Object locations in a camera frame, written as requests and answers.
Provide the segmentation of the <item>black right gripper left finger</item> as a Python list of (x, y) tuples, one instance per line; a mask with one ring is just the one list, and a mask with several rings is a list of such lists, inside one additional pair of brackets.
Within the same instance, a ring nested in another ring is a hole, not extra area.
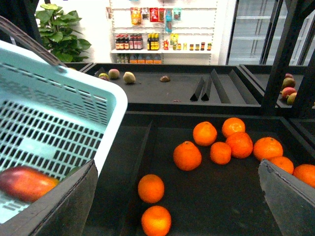
[(90, 160), (42, 198), (0, 226), (2, 236), (80, 236), (98, 180)]

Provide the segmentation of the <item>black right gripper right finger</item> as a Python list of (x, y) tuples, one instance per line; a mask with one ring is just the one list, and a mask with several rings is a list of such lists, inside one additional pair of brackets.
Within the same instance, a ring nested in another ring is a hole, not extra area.
[(284, 236), (315, 234), (315, 189), (268, 160), (258, 168), (267, 205)]

